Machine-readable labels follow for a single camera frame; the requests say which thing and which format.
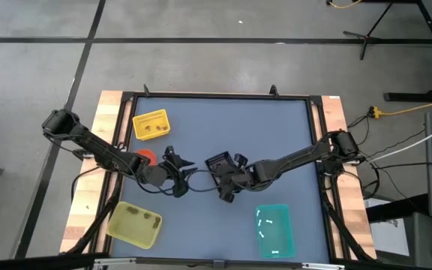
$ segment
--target yellow container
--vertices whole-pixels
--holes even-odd
[[[149,140],[170,132],[170,121],[165,109],[133,117],[134,131],[138,140]]]
[[[149,249],[155,243],[162,224],[163,218],[159,214],[119,202],[109,220],[106,234]]]

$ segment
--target blue tabletop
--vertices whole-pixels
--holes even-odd
[[[243,154],[249,162],[280,158],[311,145],[306,106],[303,100],[139,97],[135,115],[166,109],[171,131],[144,142],[133,133],[130,150],[151,149],[161,162],[171,145],[200,169],[207,169],[204,160],[225,151]],[[172,185],[167,181],[163,187]],[[199,173],[190,185],[204,189],[215,183],[209,174]],[[242,191],[233,203],[219,199],[217,190],[188,191],[181,198],[145,193],[129,178],[121,200],[158,213],[163,224],[148,250],[114,239],[113,257],[268,261],[259,254],[254,211],[260,205],[286,204],[296,255],[273,260],[329,262],[314,163],[285,173],[262,192]]]

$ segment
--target white paper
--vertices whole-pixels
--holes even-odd
[[[382,199],[366,199],[364,206],[378,206],[388,201]],[[373,235],[374,248],[377,251],[385,251],[393,254],[409,256],[408,243],[406,239],[406,230],[402,218],[397,220],[388,220],[386,222],[370,224],[371,234]]]

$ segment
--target teal container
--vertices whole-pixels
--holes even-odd
[[[294,257],[296,249],[288,205],[256,207],[256,236],[261,257],[266,259]]]

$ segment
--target black metal frame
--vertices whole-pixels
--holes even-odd
[[[307,117],[308,117],[308,124],[310,126],[310,136],[312,143],[315,143],[317,141],[317,135],[316,135],[316,128],[314,123],[314,114],[312,110],[313,104],[316,105],[316,108],[318,110],[319,114],[319,124],[321,126],[321,131],[325,133],[327,131],[326,129],[326,120],[324,117],[324,109],[323,109],[323,102],[321,99],[321,96],[298,96],[298,95],[279,95],[278,90],[273,85],[271,87],[271,91],[269,94],[215,94],[215,93],[183,93],[183,92],[149,92],[147,87],[144,85],[145,91],[141,92],[123,92],[121,104],[119,107],[118,112],[118,118],[116,123],[116,130],[115,135],[118,135],[119,137],[119,130],[121,129],[122,125],[122,116],[125,113],[124,108],[126,107],[126,102],[128,102],[128,97],[133,98],[131,101],[131,107],[130,107],[130,115],[128,118],[127,123],[127,130],[124,137],[124,147],[129,149],[129,144],[131,140],[131,134],[133,130],[132,125],[132,117],[134,116],[134,113],[137,109],[137,100],[138,98],[204,98],[204,99],[244,99],[244,100],[279,100],[279,101],[304,101],[307,107]],[[113,138],[112,141],[113,145],[118,145],[117,139]],[[316,174],[318,178],[318,186],[320,190],[323,190],[324,187],[324,180],[325,176],[323,173],[323,168],[316,163]],[[342,208],[341,208],[341,201],[339,198],[338,193],[338,186],[336,184],[331,185],[331,191],[334,198],[334,208],[336,209],[337,213],[340,215],[341,219],[343,219],[342,215]],[[106,198],[107,193],[109,192],[109,188],[106,187],[103,189],[101,193],[101,198]],[[332,235],[332,227],[330,224],[330,218],[328,214],[324,211],[323,205],[321,206],[321,213],[323,216],[323,223],[325,227],[325,237],[326,242],[328,245],[328,257],[330,260],[333,260],[336,258],[335,255],[335,246],[334,246],[334,239]],[[96,235],[91,242],[91,247],[89,252],[95,252],[95,243],[98,235]],[[103,252],[110,252],[110,242],[112,241],[112,238],[108,235],[106,235],[104,239],[104,246],[103,246]],[[343,258],[344,259],[350,259],[350,249],[347,243],[341,239],[341,244],[343,248]],[[213,266],[215,260],[214,259],[165,259],[165,258],[145,258],[145,257],[137,257],[136,261],[138,263],[149,263],[149,264],[170,264],[170,265],[186,265],[186,266]],[[290,268],[298,268],[300,267],[301,263],[297,262],[239,262],[239,261],[231,261],[231,260],[224,260],[221,261],[224,265],[231,265],[231,266],[244,266],[244,267],[251,267],[251,266],[271,266],[271,267],[290,267]]]
[[[407,3],[417,4],[424,19],[432,33],[432,19],[426,11],[422,0],[364,0],[364,2],[386,2],[386,3]],[[87,37],[0,37],[0,44],[84,44],[81,58],[79,60],[73,84],[67,97],[65,109],[71,110],[83,78],[86,63],[93,44],[360,44],[364,40],[352,38],[239,38],[239,37],[121,37],[121,38],[99,38],[95,37],[98,30],[101,16],[104,11],[106,0],[99,0],[91,28]],[[432,39],[373,39],[367,44],[432,44]],[[432,90],[426,94],[402,94],[386,93],[387,101],[432,101]],[[43,205],[44,197],[49,187],[50,178],[53,174],[56,158],[58,156],[59,141],[51,144],[43,162],[40,174],[37,178],[37,187],[31,199],[30,206],[26,212],[19,235],[15,241],[13,255],[15,258],[26,256],[29,244],[32,240],[32,233],[36,227],[38,216]]]

